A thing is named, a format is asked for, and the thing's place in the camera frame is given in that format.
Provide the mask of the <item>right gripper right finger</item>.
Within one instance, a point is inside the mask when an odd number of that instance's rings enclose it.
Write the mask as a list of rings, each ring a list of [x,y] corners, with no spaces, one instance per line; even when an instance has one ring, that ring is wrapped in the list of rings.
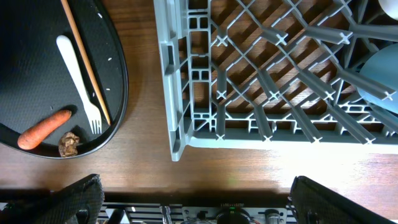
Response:
[[[294,179],[289,194],[289,207],[298,223],[392,223],[302,175]]]

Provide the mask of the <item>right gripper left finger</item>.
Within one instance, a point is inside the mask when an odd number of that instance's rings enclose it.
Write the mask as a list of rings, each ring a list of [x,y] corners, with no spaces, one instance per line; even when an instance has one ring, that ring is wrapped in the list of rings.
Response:
[[[1,223],[96,223],[104,202],[98,174],[33,202],[17,202],[1,213]]]

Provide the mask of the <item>blue plastic cup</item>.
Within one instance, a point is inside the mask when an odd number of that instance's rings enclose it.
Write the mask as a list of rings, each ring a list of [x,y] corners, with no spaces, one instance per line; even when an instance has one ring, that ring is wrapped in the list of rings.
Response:
[[[397,91],[397,44],[392,44],[375,53],[362,67],[360,74]],[[397,93],[392,100],[380,100],[358,88],[358,93],[369,103],[397,114]]]

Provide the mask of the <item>white bowl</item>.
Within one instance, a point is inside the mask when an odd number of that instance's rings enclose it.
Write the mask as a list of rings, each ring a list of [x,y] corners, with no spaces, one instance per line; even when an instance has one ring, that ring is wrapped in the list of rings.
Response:
[[[381,9],[392,19],[398,20],[398,0],[378,0]]]

